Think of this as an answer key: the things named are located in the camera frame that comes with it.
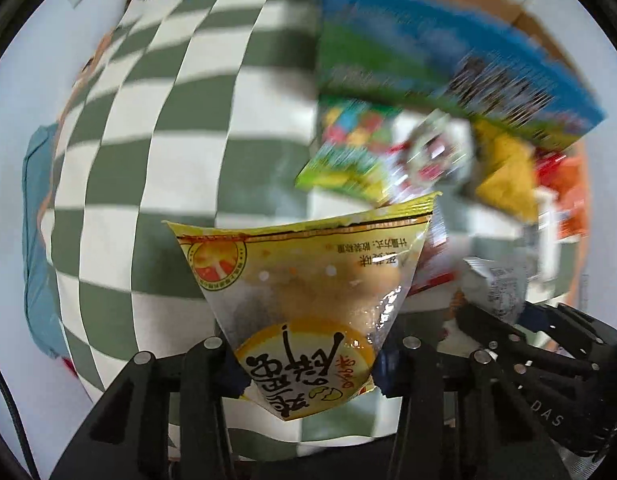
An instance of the snack inside bag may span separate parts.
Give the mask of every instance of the snack inside bag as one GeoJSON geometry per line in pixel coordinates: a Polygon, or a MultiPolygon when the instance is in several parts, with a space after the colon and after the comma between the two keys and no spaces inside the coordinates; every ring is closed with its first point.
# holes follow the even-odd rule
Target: snack inside bag
{"type": "Polygon", "coordinates": [[[365,388],[411,286],[437,194],[260,229],[167,222],[252,378],[249,399],[293,420],[365,388]]]}

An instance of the transparent plastic packaging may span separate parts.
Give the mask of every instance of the transparent plastic packaging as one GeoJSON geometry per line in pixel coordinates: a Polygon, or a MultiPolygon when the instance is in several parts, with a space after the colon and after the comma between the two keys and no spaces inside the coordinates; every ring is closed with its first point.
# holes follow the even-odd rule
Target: transparent plastic packaging
{"type": "Polygon", "coordinates": [[[240,364],[283,420],[366,390],[410,289],[435,195],[251,230],[168,222],[240,364]]]}
{"type": "Polygon", "coordinates": [[[468,132],[450,128],[450,123],[450,115],[434,110],[411,135],[407,165],[412,186],[431,187],[441,178],[468,179],[473,141],[468,132]]]}
{"type": "Polygon", "coordinates": [[[409,296],[455,279],[455,261],[449,251],[444,217],[439,204],[433,207],[433,214],[422,254],[417,263],[409,296]]]}

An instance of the snack bag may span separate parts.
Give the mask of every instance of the snack bag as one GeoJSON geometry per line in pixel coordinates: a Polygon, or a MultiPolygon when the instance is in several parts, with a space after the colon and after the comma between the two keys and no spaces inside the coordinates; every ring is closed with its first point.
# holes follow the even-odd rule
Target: snack bag
{"type": "Polygon", "coordinates": [[[385,203],[388,178],[381,155],[391,147],[391,124],[399,112],[358,99],[322,98],[321,145],[296,186],[319,186],[375,205],[385,203]]]}
{"type": "Polygon", "coordinates": [[[476,196],[524,223],[537,223],[538,203],[533,191],[537,177],[524,142],[485,120],[476,121],[474,130],[484,165],[476,196]]]}
{"type": "Polygon", "coordinates": [[[535,171],[540,184],[557,192],[559,238],[588,233],[588,189],[580,156],[537,153],[535,171]]]}
{"type": "Polygon", "coordinates": [[[256,384],[248,398],[293,420],[365,387],[411,286],[435,196],[262,229],[168,222],[256,384]]]}

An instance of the round logo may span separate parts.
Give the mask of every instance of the round logo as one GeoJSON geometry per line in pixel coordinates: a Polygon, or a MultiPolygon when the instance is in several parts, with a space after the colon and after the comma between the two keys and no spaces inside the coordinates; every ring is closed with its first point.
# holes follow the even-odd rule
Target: round logo
{"type": "Polygon", "coordinates": [[[282,420],[313,415],[364,393],[375,353],[347,324],[300,318],[253,334],[235,351],[259,395],[282,420]]]}
{"type": "Polygon", "coordinates": [[[246,263],[244,242],[213,240],[191,246],[188,260],[206,290],[221,290],[239,278],[246,263]]]}

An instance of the white wall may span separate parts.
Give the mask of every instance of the white wall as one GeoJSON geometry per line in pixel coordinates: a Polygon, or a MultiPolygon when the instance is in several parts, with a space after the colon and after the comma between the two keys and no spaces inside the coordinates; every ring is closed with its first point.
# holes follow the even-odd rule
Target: white wall
{"type": "MultiPolygon", "coordinates": [[[[40,124],[53,123],[125,0],[45,0],[0,60],[0,368],[12,390],[42,478],[47,478],[91,403],[61,362],[42,354],[24,319],[22,159],[40,124]]],[[[0,432],[22,455],[0,395],[0,432]]]]}
{"type": "Polygon", "coordinates": [[[607,113],[584,139],[592,195],[586,308],[617,328],[617,51],[577,0],[534,0],[529,9],[570,55],[607,113]]]}

